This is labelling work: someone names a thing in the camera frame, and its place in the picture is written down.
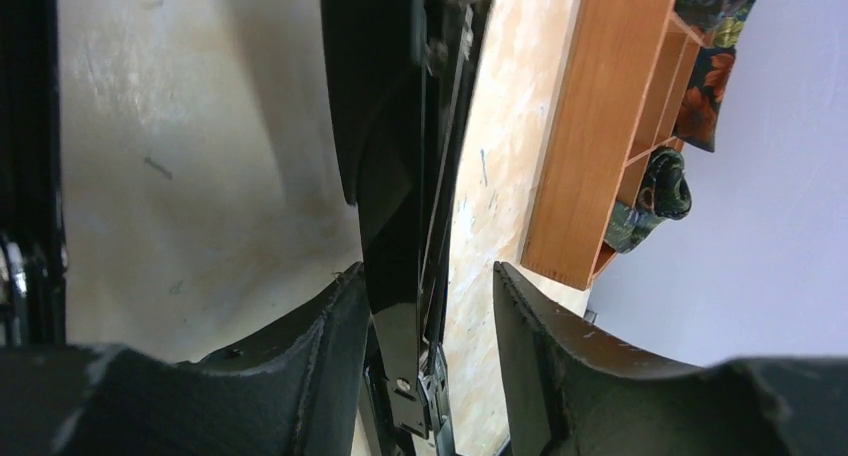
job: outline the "scratched surface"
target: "scratched surface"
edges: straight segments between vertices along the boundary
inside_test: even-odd
[[[360,254],[318,0],[59,0],[69,336],[197,359]],[[448,345],[459,451],[506,437],[492,262],[516,261],[573,0],[498,0],[460,168]],[[545,291],[581,312],[585,295]],[[367,454],[361,434],[354,454]]]

